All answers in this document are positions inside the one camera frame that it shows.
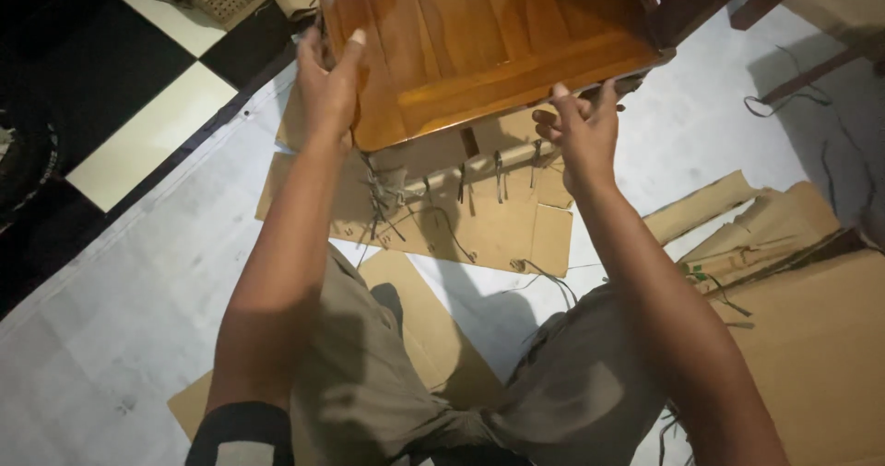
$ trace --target black sleeve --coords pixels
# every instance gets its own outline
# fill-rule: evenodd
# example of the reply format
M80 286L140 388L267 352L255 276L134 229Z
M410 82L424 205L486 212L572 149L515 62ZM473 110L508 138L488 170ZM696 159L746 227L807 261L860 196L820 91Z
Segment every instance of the black sleeve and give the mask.
M185 466L294 466L289 414L266 402L238 402L203 418Z

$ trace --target khaki pants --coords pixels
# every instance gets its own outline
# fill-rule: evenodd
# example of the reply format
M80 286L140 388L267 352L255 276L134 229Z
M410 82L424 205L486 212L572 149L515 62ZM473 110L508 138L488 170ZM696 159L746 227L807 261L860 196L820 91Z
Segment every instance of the khaki pants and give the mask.
M318 323L293 407L322 464L382 465L409 452L497 444L539 466L627 465L666 399L608 285L539 328L497 409L459 411L427 392L393 313L332 245Z

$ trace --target hand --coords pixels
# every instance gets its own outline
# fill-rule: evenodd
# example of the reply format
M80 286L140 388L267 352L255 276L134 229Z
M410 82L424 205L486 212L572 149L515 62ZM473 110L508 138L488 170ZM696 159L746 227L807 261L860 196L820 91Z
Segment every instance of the hand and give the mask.
M332 70L322 66L319 31L311 27L298 43L297 85L307 114L306 143L337 148L346 155L353 146L350 124L357 110L357 75L366 47L366 32L357 29Z
M618 93L614 79L605 81L596 105L575 98L561 83L553 86L553 99L559 115L535 110L535 131L562 149L566 163L563 179L566 189L589 184L614 185L614 148L618 141Z

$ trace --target wood grain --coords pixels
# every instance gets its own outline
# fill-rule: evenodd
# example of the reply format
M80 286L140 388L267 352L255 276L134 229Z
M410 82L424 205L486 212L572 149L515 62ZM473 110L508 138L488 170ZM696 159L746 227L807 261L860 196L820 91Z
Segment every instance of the wood grain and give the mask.
M658 63L640 0L320 0L331 48L366 29L353 127L373 152Z

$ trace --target person's left hand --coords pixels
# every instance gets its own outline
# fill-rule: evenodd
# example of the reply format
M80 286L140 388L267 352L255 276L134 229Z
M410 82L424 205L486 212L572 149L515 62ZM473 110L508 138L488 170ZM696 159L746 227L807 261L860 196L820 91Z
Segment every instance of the person's left hand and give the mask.
M307 142L329 144L347 154L353 146L350 124L357 109L357 75L366 47L366 32L357 29L338 65L322 65L319 31L311 27L298 43L297 85L307 115Z

